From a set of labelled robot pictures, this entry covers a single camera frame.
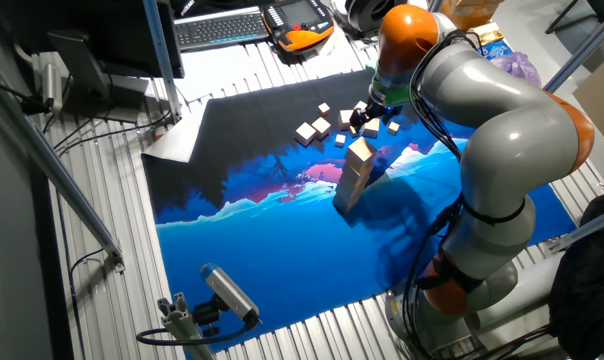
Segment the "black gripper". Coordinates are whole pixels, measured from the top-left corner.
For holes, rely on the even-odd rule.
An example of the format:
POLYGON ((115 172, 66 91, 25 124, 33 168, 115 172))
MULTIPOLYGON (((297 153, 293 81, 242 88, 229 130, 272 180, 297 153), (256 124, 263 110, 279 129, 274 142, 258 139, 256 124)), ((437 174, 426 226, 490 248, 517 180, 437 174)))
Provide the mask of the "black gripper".
POLYGON ((401 122, 402 116, 400 114, 402 109, 402 105, 387 107, 370 98, 367 101, 367 106, 365 109, 355 108, 352 111, 349 121, 354 129, 360 129, 370 120, 370 118, 380 118, 382 124, 384 126, 388 126, 391 122, 401 122))

